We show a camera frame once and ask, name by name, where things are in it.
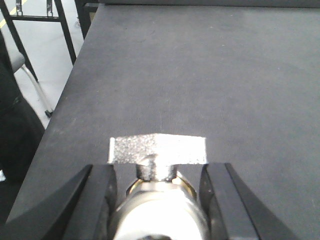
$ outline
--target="metal part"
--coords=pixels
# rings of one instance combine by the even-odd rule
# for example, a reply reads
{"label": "metal part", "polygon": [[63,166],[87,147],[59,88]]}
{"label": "metal part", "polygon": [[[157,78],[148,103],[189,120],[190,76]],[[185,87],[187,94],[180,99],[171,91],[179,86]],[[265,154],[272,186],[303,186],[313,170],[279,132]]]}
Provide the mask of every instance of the metal part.
{"label": "metal part", "polygon": [[[135,181],[134,184],[132,184],[131,187],[129,187],[129,189],[127,190],[127,195],[131,194],[134,191],[134,189],[137,188],[142,183],[144,183],[144,181],[141,179],[138,179],[137,181]],[[176,178],[172,179],[172,183],[183,187],[194,200],[197,199],[196,191],[190,185],[190,183],[188,183],[188,181],[184,179],[184,177],[179,171],[177,171],[176,173]]]}
{"label": "metal part", "polygon": [[153,133],[110,138],[108,163],[137,164],[137,177],[170,182],[178,164],[206,164],[206,139]]}
{"label": "metal part", "polygon": [[141,182],[118,207],[110,239],[207,240],[205,214],[186,189],[171,182]]}
{"label": "metal part", "polygon": [[54,13],[52,11],[52,0],[46,0],[46,15],[47,17],[54,16]]}
{"label": "metal part", "polygon": [[16,11],[16,15],[23,15],[24,12],[22,11],[22,0],[15,0],[15,11]]}

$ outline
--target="black table surface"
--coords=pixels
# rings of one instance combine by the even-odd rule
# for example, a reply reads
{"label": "black table surface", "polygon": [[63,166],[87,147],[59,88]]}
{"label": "black table surface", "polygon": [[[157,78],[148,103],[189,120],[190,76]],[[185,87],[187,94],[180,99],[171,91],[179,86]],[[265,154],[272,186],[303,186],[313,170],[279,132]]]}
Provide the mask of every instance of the black table surface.
{"label": "black table surface", "polygon": [[109,138],[207,137],[301,239],[320,237],[320,9],[101,5],[9,220]]}

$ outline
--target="white floor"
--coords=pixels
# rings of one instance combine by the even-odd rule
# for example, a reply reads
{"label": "white floor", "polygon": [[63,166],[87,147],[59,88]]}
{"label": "white floor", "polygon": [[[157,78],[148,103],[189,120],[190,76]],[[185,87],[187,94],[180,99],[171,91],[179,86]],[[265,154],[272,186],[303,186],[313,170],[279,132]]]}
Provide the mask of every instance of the white floor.
{"label": "white floor", "polygon": [[[7,7],[11,11],[15,7],[15,0],[6,0]],[[77,10],[72,0],[62,0],[68,27],[71,33],[73,46],[78,55],[83,44],[81,29],[77,24]],[[47,14],[46,1],[27,0],[22,6],[25,15],[45,16]],[[45,92],[51,106],[56,107],[64,86],[73,67],[64,34],[59,22],[33,22],[15,21],[24,48],[29,56],[40,85]],[[1,28],[7,46],[15,46],[7,25]],[[49,119],[45,115],[45,107],[28,76],[20,69],[15,74],[22,94],[39,116],[46,128]]]}

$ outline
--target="metal rod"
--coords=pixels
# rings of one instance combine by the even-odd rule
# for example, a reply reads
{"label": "metal rod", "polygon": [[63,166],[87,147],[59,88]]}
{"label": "metal rod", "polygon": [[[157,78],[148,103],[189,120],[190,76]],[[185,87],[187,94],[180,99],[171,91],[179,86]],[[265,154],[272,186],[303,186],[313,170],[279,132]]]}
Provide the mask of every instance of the metal rod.
{"label": "metal rod", "polygon": [[53,113],[53,109],[52,107],[50,106],[50,103],[43,91],[43,89],[41,88],[40,86],[40,83],[38,81],[35,80],[34,76],[32,75],[32,73],[29,71],[29,69],[23,65],[21,67],[21,69],[28,75],[28,77],[30,78],[35,90],[36,90],[36,93],[38,94],[38,96],[40,97],[41,99],[41,102],[43,103],[45,109],[46,109],[46,112],[48,111],[50,114]]}
{"label": "metal rod", "polygon": [[15,42],[15,45],[17,46],[19,52],[22,53],[22,55],[24,56],[26,67],[30,70],[30,72],[34,76],[35,80],[38,81],[37,75],[34,71],[34,68],[32,67],[32,64],[31,64],[30,59],[27,55],[25,47],[22,44],[21,39],[19,37],[16,26],[14,25],[14,22],[12,21],[12,17],[10,16],[10,13],[9,13],[9,10],[8,10],[7,5],[5,3],[5,0],[0,0],[0,9],[1,9],[2,15],[6,21],[6,24],[10,30],[12,38]]}
{"label": "metal rod", "polygon": [[12,20],[17,20],[17,21],[60,22],[60,19],[58,16],[11,15],[10,17]]}
{"label": "metal rod", "polygon": [[64,8],[62,6],[61,0],[54,0],[54,3],[55,3],[55,6],[56,6],[56,10],[58,12],[58,16],[60,18],[60,23],[61,23],[61,27],[62,27],[62,30],[63,30],[65,42],[66,42],[66,45],[68,47],[68,51],[69,51],[69,54],[70,54],[71,62],[72,62],[72,64],[75,64],[75,61],[76,61],[77,57],[76,57],[74,45],[72,43],[70,31],[69,31],[69,28],[68,28],[68,24],[67,24]]}

